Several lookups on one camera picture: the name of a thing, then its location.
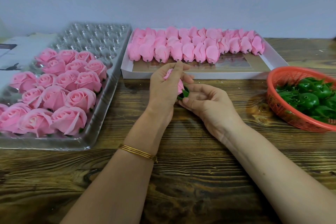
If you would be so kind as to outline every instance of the red plastic basket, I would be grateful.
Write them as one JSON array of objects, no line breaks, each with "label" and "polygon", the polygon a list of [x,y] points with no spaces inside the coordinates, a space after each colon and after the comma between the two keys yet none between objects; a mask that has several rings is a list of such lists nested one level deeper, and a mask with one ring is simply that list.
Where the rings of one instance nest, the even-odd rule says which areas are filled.
[{"label": "red plastic basket", "polygon": [[330,120],[331,124],[327,124],[304,115],[288,104],[285,100],[283,100],[275,90],[277,85],[283,86],[287,82],[289,84],[297,84],[302,78],[305,77],[324,79],[326,83],[333,82],[331,88],[334,90],[336,89],[336,79],[323,73],[319,73],[312,69],[306,69],[304,67],[278,67],[273,69],[267,77],[268,105],[276,113],[276,115],[294,127],[320,133],[336,131],[336,120]]}]

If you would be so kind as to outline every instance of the white cardboard box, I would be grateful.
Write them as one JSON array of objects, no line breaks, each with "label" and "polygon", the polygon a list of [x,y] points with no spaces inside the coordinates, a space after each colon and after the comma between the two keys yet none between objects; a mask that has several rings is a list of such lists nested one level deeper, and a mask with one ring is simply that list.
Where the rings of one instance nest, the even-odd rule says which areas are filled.
[{"label": "white cardboard box", "polygon": [[[130,43],[133,38],[133,33],[128,41]],[[265,51],[260,58],[267,65],[269,70],[275,69],[280,66],[288,66],[287,62],[268,44],[263,37],[262,40],[265,42]],[[266,79],[269,71],[266,72],[217,72],[214,67],[213,72],[197,72],[192,69],[187,71],[195,76],[195,79]],[[153,74],[153,69],[148,71],[133,71],[133,61],[129,59],[128,51],[126,49],[124,59],[121,65],[121,72],[124,79],[149,79]]]}]

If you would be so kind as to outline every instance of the gold bangle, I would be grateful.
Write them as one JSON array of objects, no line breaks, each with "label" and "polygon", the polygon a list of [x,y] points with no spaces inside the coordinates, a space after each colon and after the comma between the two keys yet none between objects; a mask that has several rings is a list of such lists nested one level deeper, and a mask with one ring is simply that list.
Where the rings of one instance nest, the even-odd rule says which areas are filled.
[{"label": "gold bangle", "polygon": [[148,154],[148,153],[146,153],[146,152],[144,152],[144,151],[137,150],[137,149],[135,149],[135,148],[133,148],[133,147],[130,147],[130,146],[128,146],[128,145],[120,144],[120,145],[119,145],[119,149],[128,151],[128,152],[130,152],[130,153],[137,154],[137,155],[142,156],[142,157],[145,157],[145,158],[152,159],[152,160],[154,160],[155,163],[158,162],[158,159],[157,159],[156,156],[151,155],[151,154]]}]

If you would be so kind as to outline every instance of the wooden surface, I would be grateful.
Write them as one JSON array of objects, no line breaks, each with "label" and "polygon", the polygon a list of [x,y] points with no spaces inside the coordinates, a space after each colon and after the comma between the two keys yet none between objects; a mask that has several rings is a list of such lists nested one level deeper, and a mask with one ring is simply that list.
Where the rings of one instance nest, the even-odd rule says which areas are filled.
[{"label": "wooden surface", "polygon": [[[290,65],[336,77],[331,40],[267,41]],[[336,193],[336,133],[310,133],[280,120],[265,104],[265,81],[200,82],[226,90],[248,125]],[[92,150],[0,150],[0,223],[59,223],[145,110],[148,97],[149,80],[120,79]],[[158,159],[141,223],[279,223],[232,154],[187,110],[174,109]]]}]

